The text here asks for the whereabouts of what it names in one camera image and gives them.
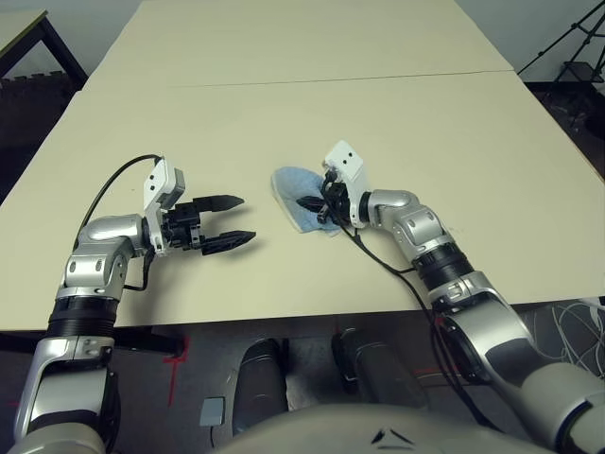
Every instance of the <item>red tape mark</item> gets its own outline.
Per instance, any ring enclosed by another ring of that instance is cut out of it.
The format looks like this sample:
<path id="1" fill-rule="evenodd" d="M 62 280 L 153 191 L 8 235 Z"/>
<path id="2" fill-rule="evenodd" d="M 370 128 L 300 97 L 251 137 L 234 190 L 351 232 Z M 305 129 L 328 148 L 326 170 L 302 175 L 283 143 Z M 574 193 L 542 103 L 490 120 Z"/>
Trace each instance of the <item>red tape mark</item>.
<path id="1" fill-rule="evenodd" d="M 182 350 L 182 355 L 177 358 L 164 358 L 162 362 L 164 364 L 172 364 L 172 375 L 170 376 L 170 391 L 168 393 L 168 407 L 172 406 L 172 402 L 174 401 L 174 389 L 177 384 L 177 371 L 179 369 L 179 365 L 183 364 L 187 361 L 187 353 L 189 353 L 189 337 L 185 336 L 184 338 L 184 348 Z"/>

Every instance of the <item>black cable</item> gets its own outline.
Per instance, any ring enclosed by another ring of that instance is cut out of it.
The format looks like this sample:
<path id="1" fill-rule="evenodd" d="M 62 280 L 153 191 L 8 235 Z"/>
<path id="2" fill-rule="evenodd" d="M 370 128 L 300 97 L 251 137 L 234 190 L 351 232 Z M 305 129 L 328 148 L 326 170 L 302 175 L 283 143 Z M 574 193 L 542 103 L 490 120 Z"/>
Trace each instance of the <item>black cable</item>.
<path id="1" fill-rule="evenodd" d="M 162 157 L 158 156 L 157 154 L 143 154 L 141 156 L 137 156 L 136 158 L 131 159 L 130 161 L 125 163 L 123 166 L 118 168 L 112 174 L 112 176 L 109 178 L 109 180 L 106 181 L 105 184 L 103 184 L 101 189 L 98 191 L 98 193 L 95 196 L 95 199 L 91 203 L 91 206 L 86 211 L 86 214 L 84 215 L 84 219 L 82 220 L 82 222 L 79 225 L 78 235 L 79 235 L 80 231 L 86 226 L 86 224 L 88 224 L 88 222 L 91 220 L 91 216 L 93 215 L 93 212 L 95 211 L 96 206 L 99 204 L 99 202 L 101 201 L 101 199 L 103 198 L 103 196 L 105 195 L 107 190 L 110 188 L 112 183 L 117 179 L 117 177 L 119 177 L 122 174 L 122 172 L 124 172 L 124 170 L 126 170 L 130 166 L 132 166 L 136 163 L 139 163 L 141 161 L 146 161 L 147 159 L 152 159 L 153 162 L 155 164 L 157 164 L 158 161 L 160 161 L 162 159 Z M 78 247 L 78 235 L 76 235 L 76 239 L 74 240 L 73 251 Z M 143 285 L 141 287 L 125 285 L 124 286 L 125 289 L 143 291 L 147 288 L 147 282 L 148 282 L 148 278 L 149 278 L 149 268 L 151 267 L 151 262 L 153 262 L 154 257 L 155 257 L 155 251 L 153 250 L 153 248 L 149 248 L 145 254 L 145 258 L 143 259 Z"/>
<path id="2" fill-rule="evenodd" d="M 342 229 L 342 231 L 347 235 L 347 237 L 349 239 L 351 239 L 351 241 L 362 252 L 364 252 L 367 256 L 369 256 L 376 263 L 378 263 L 379 265 L 381 265 L 385 270 L 387 270 L 388 272 L 390 272 L 392 275 L 394 275 L 395 277 L 401 279 L 404 282 L 404 284 L 406 284 L 407 288 L 410 290 L 410 292 L 412 293 L 412 295 L 414 295 L 414 298 L 418 302 L 418 305 L 420 306 L 421 310 L 423 311 L 423 314 L 426 317 L 426 320 L 427 320 L 427 322 L 429 324 L 430 339 L 431 339 L 431 349 L 433 351 L 433 355 L 435 357 L 435 360 L 437 361 L 437 365 L 438 365 L 438 367 L 439 367 L 439 369 L 441 371 L 441 374 L 443 375 L 443 378 L 445 378 L 445 381 L 447 381 L 448 385 L 450 385 L 452 387 L 452 389 L 454 390 L 454 392 L 458 395 L 458 397 L 460 398 L 460 400 L 466 405 L 466 407 L 469 409 L 469 411 L 471 412 L 471 414 L 474 416 L 475 420 L 481 426 L 484 426 L 484 427 L 487 427 L 487 428 L 492 428 L 493 430 L 497 430 L 497 431 L 501 432 L 502 430 L 500 430 L 500 428 L 498 428 L 492 421 L 490 421 L 483 414 L 483 412 L 476 406 L 476 404 L 473 401 L 473 399 L 471 398 L 471 396 L 466 392 L 466 390 L 463 389 L 460 381 L 458 380 L 458 376 L 456 375 L 456 372 L 454 371 L 454 366 L 452 365 L 452 362 L 451 362 L 449 356 L 447 355 L 447 349 L 445 347 L 444 341 L 441 338 L 441 336 L 439 334 L 439 330 L 438 330 L 438 328 L 436 326 L 436 319 L 435 319 L 434 313 L 432 312 L 432 310 L 429 310 L 426 307 L 426 305 L 424 304 L 423 299 L 421 298 L 420 294 L 418 293 L 418 290 L 416 290 L 416 288 L 412 285 L 412 283 L 409 282 L 403 276 L 403 273 L 414 271 L 414 269 L 411 268 L 411 269 L 406 269 L 406 270 L 402 270 L 402 271 L 396 270 L 395 268 L 393 268 L 392 266 L 388 265 L 387 263 L 385 263 L 384 261 L 382 261 L 380 258 L 378 258 L 372 251 L 370 251 L 366 247 L 366 245 L 361 240 L 361 237 L 359 236 L 359 234 L 357 232 L 357 229 L 354 229 L 354 234 L 351 234 L 351 232 L 349 232 L 349 230 L 344 225 L 344 222 L 340 218 L 340 215 L 338 214 L 337 210 L 334 209 L 334 207 L 332 206 L 331 202 L 325 197 L 325 187 L 326 187 L 326 185 L 327 185 L 326 182 L 324 182 L 324 184 L 323 184 L 320 192 L 321 192 L 321 194 L 322 194 L 322 196 L 324 198 L 324 201 L 325 201 L 325 204 L 328 207 L 328 210 L 332 214 L 332 218 L 336 221 L 336 223 L 340 227 L 340 229 Z M 443 362 L 441 362 L 441 358 L 440 358 L 440 356 L 438 354 L 438 347 L 439 347 L 439 350 L 441 351 L 441 354 L 443 356 L 443 359 L 444 359 L 444 362 L 445 362 L 445 366 L 447 367 L 447 372 L 445 370 L 445 367 L 443 367 Z"/>
<path id="3" fill-rule="evenodd" d="M 76 247 L 78 246 L 78 235 L 79 235 L 80 231 L 84 228 L 84 226 L 86 224 L 88 224 L 88 221 L 91 220 L 91 216 L 93 215 L 93 212 L 96 209 L 96 206 L 101 201 L 101 199 L 103 198 L 103 196 L 105 195 L 105 193 L 107 192 L 107 190 L 110 188 L 110 186 L 112 185 L 112 183 L 117 179 L 117 177 L 119 177 L 122 174 L 122 172 L 124 172 L 124 170 L 126 170 L 127 168 L 129 168 L 133 164 L 136 164 L 136 163 L 141 162 L 141 161 L 145 161 L 147 159 L 153 159 L 153 161 L 157 164 L 157 162 L 160 161 L 162 159 L 162 157 L 158 156 L 157 154 L 144 154 L 144 155 L 141 155 L 141 156 L 137 156 L 136 158 L 131 159 L 130 161 L 128 161 L 127 163 L 125 163 L 123 166 L 121 166 L 120 168 L 118 168 L 113 173 L 113 175 L 109 178 L 109 180 L 106 181 L 105 184 L 103 184 L 103 186 L 101 187 L 101 189 L 96 194 L 95 199 L 91 203 L 91 206 L 88 208 L 88 211 L 84 215 L 84 219 L 82 220 L 82 222 L 80 223 L 80 225 L 78 227 L 78 233 L 76 234 L 76 240 L 74 241 L 74 249 L 73 250 L 75 250 Z"/>
<path id="4" fill-rule="evenodd" d="M 154 258 L 155 250 L 153 249 L 153 247 L 149 247 L 143 258 L 143 285 L 141 287 L 136 287 L 125 284 L 124 288 L 126 290 L 145 291 L 145 289 L 147 288 L 147 282 L 149 281 L 149 268 L 151 268 L 151 262 L 153 262 Z"/>

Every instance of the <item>desk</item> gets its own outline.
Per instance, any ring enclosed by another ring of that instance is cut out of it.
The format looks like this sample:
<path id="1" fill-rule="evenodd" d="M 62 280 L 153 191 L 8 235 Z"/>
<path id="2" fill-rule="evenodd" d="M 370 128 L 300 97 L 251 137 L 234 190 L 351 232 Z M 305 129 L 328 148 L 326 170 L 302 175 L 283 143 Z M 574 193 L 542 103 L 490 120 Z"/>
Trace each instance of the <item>desk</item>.
<path id="1" fill-rule="evenodd" d="M 416 308 L 346 237 L 296 233 L 271 197 L 273 170 L 320 171 L 339 139 L 365 159 L 373 188 L 407 189 L 431 206 L 511 303 L 605 293 L 603 182 L 512 72 L 84 90 L 0 207 L 0 330 L 46 326 L 83 213 L 116 168 L 150 152 L 183 169 L 184 201 L 246 200 L 203 217 L 208 235 L 258 236 L 229 253 L 156 260 L 147 292 L 125 292 L 117 325 Z M 140 211 L 148 172 L 124 174 L 95 215 Z M 389 236 L 363 237 L 406 265 Z M 129 281 L 139 279 L 133 262 Z"/>
<path id="2" fill-rule="evenodd" d="M 85 89 L 511 69 L 454 0 L 146 1 Z"/>
<path id="3" fill-rule="evenodd" d="M 0 12 L 0 78 L 40 41 L 80 89 L 88 76 L 46 19 L 44 9 Z"/>

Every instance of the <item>black table frame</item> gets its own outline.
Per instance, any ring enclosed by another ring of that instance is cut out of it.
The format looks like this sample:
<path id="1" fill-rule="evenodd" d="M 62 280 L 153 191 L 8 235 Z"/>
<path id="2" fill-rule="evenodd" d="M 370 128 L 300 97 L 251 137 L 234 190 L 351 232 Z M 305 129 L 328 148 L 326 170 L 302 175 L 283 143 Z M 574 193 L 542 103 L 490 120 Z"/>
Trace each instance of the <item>black table frame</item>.
<path id="1" fill-rule="evenodd" d="M 88 80 L 88 75 L 45 17 L 0 57 L 0 78 L 40 41 L 59 62 L 67 76 L 73 81 L 76 89 L 80 90 Z"/>

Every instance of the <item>black cylinder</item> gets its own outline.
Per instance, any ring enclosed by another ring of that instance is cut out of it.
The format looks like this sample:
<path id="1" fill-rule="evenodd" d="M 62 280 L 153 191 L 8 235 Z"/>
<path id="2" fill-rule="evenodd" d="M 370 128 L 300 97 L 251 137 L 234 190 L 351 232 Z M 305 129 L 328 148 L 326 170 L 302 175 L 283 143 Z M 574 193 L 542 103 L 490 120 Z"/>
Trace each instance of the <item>black cylinder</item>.
<path id="1" fill-rule="evenodd" d="M 47 338 L 64 336 L 110 337 L 117 300 L 95 296 L 69 296 L 55 301 L 48 319 Z"/>
<path id="2" fill-rule="evenodd" d="M 429 290 L 474 271 L 456 243 L 446 243 L 412 260 L 412 265 Z"/>
<path id="3" fill-rule="evenodd" d="M 362 222 L 370 222 L 370 211 L 368 210 L 368 200 L 372 192 L 364 192 L 359 202 L 359 219 Z"/>

